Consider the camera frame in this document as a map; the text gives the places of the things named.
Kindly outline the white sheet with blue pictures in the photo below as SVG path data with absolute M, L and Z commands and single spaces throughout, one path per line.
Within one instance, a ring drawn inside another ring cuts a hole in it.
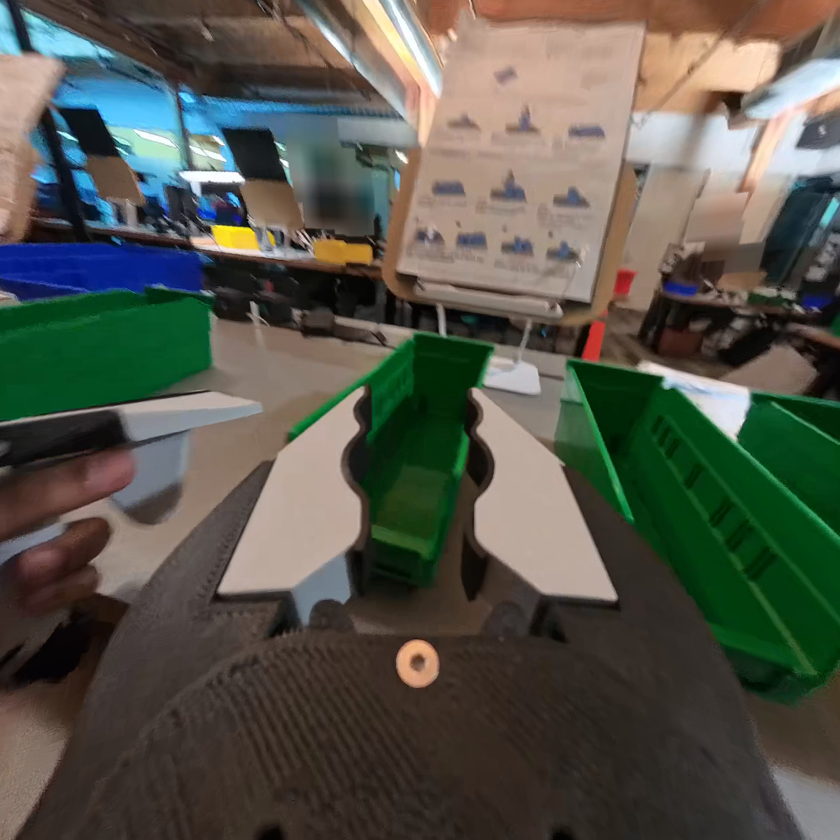
M 641 20 L 463 16 L 397 270 L 551 301 L 592 299 L 647 36 Z

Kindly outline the silver spiral duct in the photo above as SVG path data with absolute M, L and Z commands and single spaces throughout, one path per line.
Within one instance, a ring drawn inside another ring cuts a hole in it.
M 432 36 L 417 12 L 416 2 L 353 2 L 355 11 L 362 8 L 371 19 L 374 30 L 381 34 L 417 84 L 440 99 L 444 65 Z

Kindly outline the blue plastic bin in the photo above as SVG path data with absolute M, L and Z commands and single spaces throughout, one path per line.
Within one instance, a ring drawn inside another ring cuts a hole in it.
M 203 262 L 192 251 L 145 245 L 17 244 L 1 247 L 1 288 L 21 302 L 147 287 L 198 292 Z

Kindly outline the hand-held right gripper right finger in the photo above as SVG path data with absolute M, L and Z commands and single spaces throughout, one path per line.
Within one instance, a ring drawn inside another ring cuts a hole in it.
M 467 395 L 461 584 L 469 602 L 512 604 L 525 618 L 552 606 L 618 607 L 618 593 L 564 464 L 483 391 Z

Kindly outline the green plastic bin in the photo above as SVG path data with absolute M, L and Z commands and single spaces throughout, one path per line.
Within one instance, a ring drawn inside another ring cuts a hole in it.
M 839 532 L 839 403 L 751 392 L 738 442 Z
M 156 288 L 2 307 L 1 419 L 137 400 L 204 372 L 212 310 Z
M 409 587 L 434 581 L 468 461 L 469 394 L 482 386 L 491 355 L 488 343 L 417 333 L 288 433 L 291 443 L 362 390 L 351 416 L 363 432 L 344 447 L 362 503 L 351 550 L 358 593 L 373 577 Z
M 793 702 L 838 670 L 838 532 L 662 376 L 568 360 L 554 436 L 667 562 L 742 685 Z

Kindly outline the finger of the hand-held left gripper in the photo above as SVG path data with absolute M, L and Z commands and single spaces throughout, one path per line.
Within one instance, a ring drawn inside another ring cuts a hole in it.
M 112 496 L 112 503 L 141 525 L 161 523 L 182 497 L 193 430 L 262 411 L 260 402 L 221 392 L 167 395 L 118 406 L 135 471 L 132 481 Z

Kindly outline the black sheet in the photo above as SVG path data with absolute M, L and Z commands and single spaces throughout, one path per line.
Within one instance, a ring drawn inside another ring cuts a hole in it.
M 289 183 L 273 133 L 223 127 L 224 141 L 246 181 Z
M 119 158 L 119 147 L 95 108 L 58 108 L 58 113 L 86 156 Z

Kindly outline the white and blue paper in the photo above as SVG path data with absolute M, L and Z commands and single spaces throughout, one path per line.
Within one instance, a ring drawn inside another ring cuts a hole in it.
M 752 404 L 748 388 L 651 361 L 638 362 L 636 368 L 640 372 L 659 376 L 664 388 L 683 393 L 725 435 L 732 440 L 739 438 Z

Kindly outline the person's left hand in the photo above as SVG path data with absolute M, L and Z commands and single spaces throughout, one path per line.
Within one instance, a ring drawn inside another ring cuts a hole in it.
M 131 483 L 134 473 L 132 453 L 110 449 L 16 474 L 2 484 L 2 542 L 112 496 Z M 93 594 L 100 580 L 94 560 L 110 537 L 105 519 L 85 518 L 72 522 L 58 537 L 19 554 L 15 587 L 20 609 L 39 616 Z

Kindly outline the grey desk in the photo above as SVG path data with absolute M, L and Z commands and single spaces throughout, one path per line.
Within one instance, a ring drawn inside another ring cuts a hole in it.
M 99 593 L 111 610 L 105 623 L 115 624 L 186 534 L 280 449 L 291 425 L 375 367 L 385 353 L 378 345 L 216 321 L 214 367 L 185 389 L 243 396 L 261 402 L 264 412 L 245 422 L 233 443 L 225 437 L 231 425 L 205 429 L 194 438 L 181 504 L 159 527 L 135 526 L 101 503 L 73 516 L 103 516 L 112 524 L 112 540 L 97 563 Z M 95 641 L 76 670 L 57 684 L 2 692 L 2 838 L 16 837 L 54 773 L 101 650 L 102 642 Z M 795 706 L 750 694 L 745 702 L 803 837 L 838 838 L 838 677 Z

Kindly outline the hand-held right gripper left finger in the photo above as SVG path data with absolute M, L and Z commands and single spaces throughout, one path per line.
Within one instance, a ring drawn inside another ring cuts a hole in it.
M 289 442 L 270 468 L 217 585 L 217 598 L 285 596 L 291 620 L 309 624 L 320 602 L 354 594 L 351 554 L 364 505 L 350 473 L 351 445 L 364 432 L 360 386 Z

